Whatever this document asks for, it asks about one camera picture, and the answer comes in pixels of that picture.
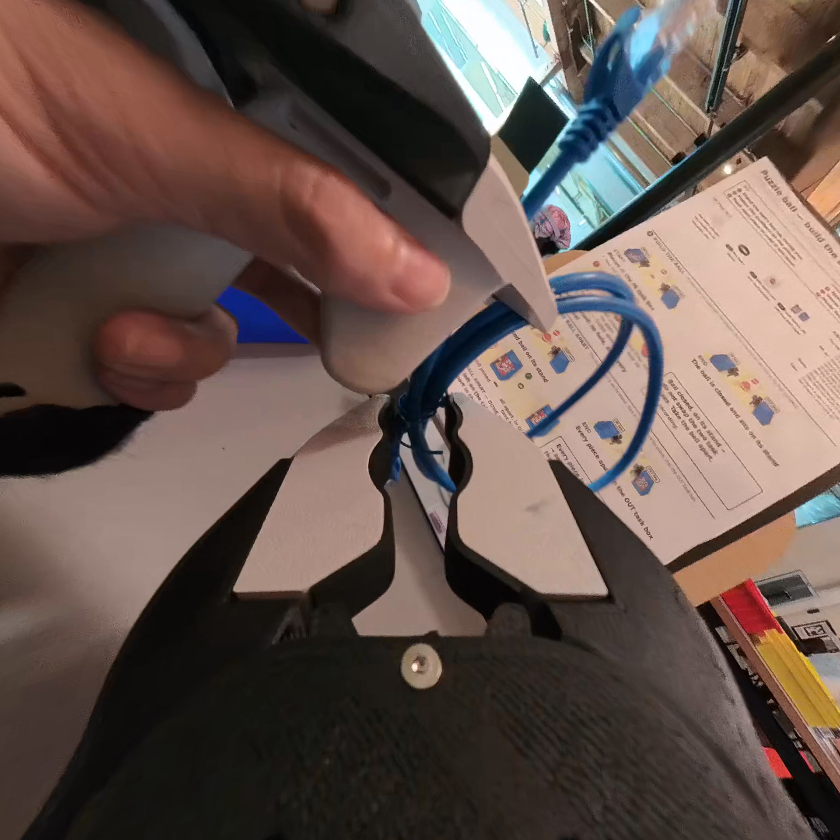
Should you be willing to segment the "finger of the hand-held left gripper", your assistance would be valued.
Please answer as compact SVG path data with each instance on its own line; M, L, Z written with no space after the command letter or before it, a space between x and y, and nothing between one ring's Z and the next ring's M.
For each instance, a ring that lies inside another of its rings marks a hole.
M547 332L557 318L555 297L520 198L495 156L465 201L461 223L495 272L492 297Z

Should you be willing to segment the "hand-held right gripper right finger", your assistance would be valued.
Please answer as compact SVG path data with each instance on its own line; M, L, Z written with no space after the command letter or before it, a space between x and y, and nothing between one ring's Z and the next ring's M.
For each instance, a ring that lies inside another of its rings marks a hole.
M544 618L561 602L609 592L551 463L514 426L456 394L447 434L455 493L444 549L447 583L491 618L505 604Z

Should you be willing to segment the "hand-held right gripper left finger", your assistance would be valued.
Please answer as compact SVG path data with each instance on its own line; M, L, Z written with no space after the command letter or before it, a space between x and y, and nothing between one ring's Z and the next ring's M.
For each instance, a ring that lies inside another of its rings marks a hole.
M353 406L292 457L234 584L238 598L305 595L355 617L388 589L393 532L371 457L390 401L375 395Z

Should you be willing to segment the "blue plastic bin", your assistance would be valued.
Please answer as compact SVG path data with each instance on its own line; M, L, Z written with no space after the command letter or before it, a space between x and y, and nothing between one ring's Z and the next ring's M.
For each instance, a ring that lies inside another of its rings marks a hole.
M216 303L236 321L239 344L309 344L286 320L244 290L228 287Z

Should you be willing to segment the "person's left hand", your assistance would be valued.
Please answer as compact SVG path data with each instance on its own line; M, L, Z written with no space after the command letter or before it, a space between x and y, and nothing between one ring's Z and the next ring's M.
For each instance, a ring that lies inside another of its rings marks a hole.
M418 314L446 264L330 170L79 2L2 2L2 286L37 246L181 226L254 256L234 285L316 342L322 294Z

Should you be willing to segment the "dark monitor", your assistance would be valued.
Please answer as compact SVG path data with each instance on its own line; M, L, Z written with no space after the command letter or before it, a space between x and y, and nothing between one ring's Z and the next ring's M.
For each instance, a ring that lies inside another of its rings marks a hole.
M528 77L494 138L530 175L569 122L561 106L533 77Z

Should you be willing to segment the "printed instruction sheet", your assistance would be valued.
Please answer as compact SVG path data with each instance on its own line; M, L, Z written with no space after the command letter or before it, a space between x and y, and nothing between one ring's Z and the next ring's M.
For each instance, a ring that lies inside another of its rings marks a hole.
M661 394L644 445L600 497L677 571L838 484L838 240L768 159L593 247L555 276L617 279L659 334ZM433 373L520 436L612 350L622 315L558 295L535 329L500 305ZM532 439L590 485L629 452L648 390L637 321L603 378Z

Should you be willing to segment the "red storage bin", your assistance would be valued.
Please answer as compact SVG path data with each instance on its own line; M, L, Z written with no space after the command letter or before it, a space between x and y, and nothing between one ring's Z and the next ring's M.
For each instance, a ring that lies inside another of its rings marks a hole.
M783 632L776 615L754 581L747 580L721 593L719 597L745 634L760 637L770 632Z

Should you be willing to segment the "yellow storage bin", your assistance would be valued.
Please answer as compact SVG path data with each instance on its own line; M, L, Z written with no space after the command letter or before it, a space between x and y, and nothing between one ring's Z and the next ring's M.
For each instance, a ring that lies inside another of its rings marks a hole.
M779 629L753 636L762 661L813 729L839 729L839 706L814 667Z

